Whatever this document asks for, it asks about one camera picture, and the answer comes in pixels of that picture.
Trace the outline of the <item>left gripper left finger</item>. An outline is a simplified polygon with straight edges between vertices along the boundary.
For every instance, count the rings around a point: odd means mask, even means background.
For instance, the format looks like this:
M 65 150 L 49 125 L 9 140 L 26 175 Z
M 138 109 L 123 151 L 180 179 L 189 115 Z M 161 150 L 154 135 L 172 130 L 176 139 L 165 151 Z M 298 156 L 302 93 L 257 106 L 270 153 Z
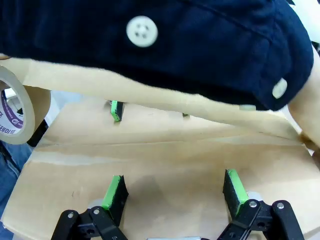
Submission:
M 102 204 L 79 214 L 76 210 L 61 213 L 53 232 L 55 240 L 126 240 L 120 230 L 125 203 L 129 196 L 124 176 L 115 175 L 106 191 Z

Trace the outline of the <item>person's left hand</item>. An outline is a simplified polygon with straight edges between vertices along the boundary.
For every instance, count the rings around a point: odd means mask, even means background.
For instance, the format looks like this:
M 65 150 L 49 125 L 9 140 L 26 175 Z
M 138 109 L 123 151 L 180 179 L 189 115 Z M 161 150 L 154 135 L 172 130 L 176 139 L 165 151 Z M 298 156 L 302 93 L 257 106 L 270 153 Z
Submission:
M 314 54 L 310 76 L 288 105 L 289 112 L 302 132 L 300 139 L 320 159 L 320 57 Z

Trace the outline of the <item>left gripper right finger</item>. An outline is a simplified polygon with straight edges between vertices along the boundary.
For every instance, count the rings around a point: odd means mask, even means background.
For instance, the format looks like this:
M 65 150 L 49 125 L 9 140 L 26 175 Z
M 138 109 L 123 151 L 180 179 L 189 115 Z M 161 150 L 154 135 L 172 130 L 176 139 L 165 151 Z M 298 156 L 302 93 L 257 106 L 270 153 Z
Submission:
M 235 169 L 226 169 L 223 195 L 231 222 L 218 237 L 219 240 L 246 240 L 252 231 L 262 232 L 267 240 L 303 240 L 304 235 L 286 200 L 272 205 L 249 198 Z

